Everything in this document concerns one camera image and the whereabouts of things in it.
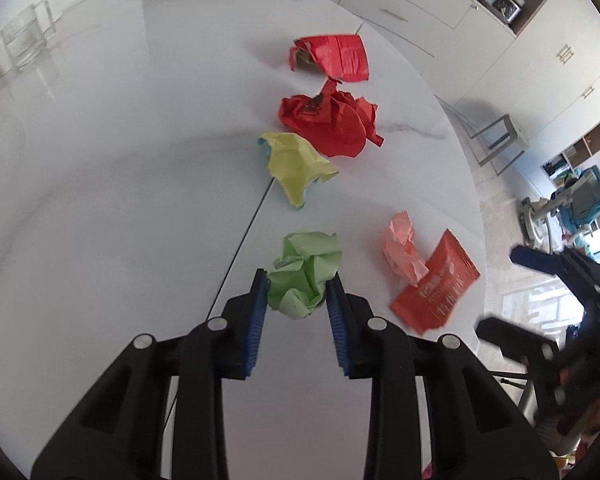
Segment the green paper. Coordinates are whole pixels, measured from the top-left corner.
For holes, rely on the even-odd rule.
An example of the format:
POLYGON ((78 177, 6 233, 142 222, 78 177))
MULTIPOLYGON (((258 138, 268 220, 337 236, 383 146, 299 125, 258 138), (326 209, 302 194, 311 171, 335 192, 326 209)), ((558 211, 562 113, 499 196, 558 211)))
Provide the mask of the green paper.
POLYGON ((268 272, 268 306, 293 320, 307 318, 323 302, 326 283, 337 274, 341 259, 342 249, 336 234, 286 235, 282 254, 268 272))

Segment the metal frame stool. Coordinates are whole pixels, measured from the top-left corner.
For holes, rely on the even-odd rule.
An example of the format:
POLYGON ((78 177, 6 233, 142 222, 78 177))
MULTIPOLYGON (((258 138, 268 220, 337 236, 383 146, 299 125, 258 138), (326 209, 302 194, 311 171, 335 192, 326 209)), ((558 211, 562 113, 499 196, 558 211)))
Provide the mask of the metal frame stool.
POLYGON ((530 144, 521 125, 505 114, 480 129, 463 122, 469 160, 479 168, 490 167, 501 177, 529 151, 530 144))

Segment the red torn cardboard wrapper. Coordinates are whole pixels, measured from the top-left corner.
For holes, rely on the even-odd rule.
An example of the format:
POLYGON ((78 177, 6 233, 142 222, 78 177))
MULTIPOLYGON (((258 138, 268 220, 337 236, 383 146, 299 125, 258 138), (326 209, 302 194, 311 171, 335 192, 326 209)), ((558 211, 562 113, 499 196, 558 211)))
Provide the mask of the red torn cardboard wrapper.
POLYGON ((355 34, 321 35, 294 40, 288 53, 292 70, 306 63, 318 67, 328 78, 360 82, 370 78, 370 66, 362 38, 355 34))

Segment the white drawer cabinet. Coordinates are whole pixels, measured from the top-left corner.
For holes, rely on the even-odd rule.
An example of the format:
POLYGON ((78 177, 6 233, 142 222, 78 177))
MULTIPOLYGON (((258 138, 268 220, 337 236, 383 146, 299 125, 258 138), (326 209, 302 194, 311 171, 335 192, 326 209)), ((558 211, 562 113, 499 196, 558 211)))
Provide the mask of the white drawer cabinet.
POLYGON ((535 134, 600 76, 591 0, 542 0, 504 24, 478 0, 339 0, 377 27, 434 94, 481 128, 508 113, 535 134))

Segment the yellow paper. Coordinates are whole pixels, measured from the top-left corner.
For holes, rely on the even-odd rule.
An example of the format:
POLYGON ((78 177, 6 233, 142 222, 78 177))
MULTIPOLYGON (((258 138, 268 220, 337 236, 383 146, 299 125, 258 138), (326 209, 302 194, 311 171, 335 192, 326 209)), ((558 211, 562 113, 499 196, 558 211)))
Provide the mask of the yellow paper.
POLYGON ((327 182, 339 170, 313 145, 293 132, 267 132, 258 143, 268 153, 268 172, 296 209, 306 203, 306 191, 316 181, 327 182))

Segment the pink crumpled paper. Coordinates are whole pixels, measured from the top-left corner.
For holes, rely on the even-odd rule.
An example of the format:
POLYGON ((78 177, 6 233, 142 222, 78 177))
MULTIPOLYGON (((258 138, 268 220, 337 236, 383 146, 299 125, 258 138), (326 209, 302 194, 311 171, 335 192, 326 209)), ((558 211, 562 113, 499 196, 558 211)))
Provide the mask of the pink crumpled paper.
POLYGON ((393 216, 382 233, 382 253, 392 272, 410 286, 417 286, 429 273, 415 245, 415 229, 406 211, 393 216))

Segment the red crumpled paper ball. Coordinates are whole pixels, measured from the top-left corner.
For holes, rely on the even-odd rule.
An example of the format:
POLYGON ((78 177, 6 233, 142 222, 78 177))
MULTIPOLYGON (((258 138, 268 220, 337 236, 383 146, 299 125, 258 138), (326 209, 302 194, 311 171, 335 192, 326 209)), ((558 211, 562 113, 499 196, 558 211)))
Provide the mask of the red crumpled paper ball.
POLYGON ((283 98, 279 120, 326 157, 355 158, 368 142, 380 148, 385 139, 376 128, 378 106, 339 90, 338 84, 327 79, 316 96, 283 98))

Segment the clear glass container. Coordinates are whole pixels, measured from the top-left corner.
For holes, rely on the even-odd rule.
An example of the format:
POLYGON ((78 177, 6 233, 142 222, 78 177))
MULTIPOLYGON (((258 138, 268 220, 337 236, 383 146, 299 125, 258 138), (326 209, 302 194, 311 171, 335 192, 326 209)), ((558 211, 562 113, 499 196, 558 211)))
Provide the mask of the clear glass container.
POLYGON ((55 20, 48 0, 30 4, 0 30, 9 61, 16 70, 31 64, 55 34, 55 20))

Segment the orange-red flat packet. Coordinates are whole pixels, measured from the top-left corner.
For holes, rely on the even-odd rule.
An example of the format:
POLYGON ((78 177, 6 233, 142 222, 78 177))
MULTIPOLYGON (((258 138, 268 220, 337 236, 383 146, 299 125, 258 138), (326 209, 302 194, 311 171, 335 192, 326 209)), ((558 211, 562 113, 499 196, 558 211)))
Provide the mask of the orange-red flat packet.
POLYGON ((445 326, 480 272, 460 241, 445 230, 426 262, 429 272, 416 286, 407 286, 390 304, 391 311, 419 335, 445 326))

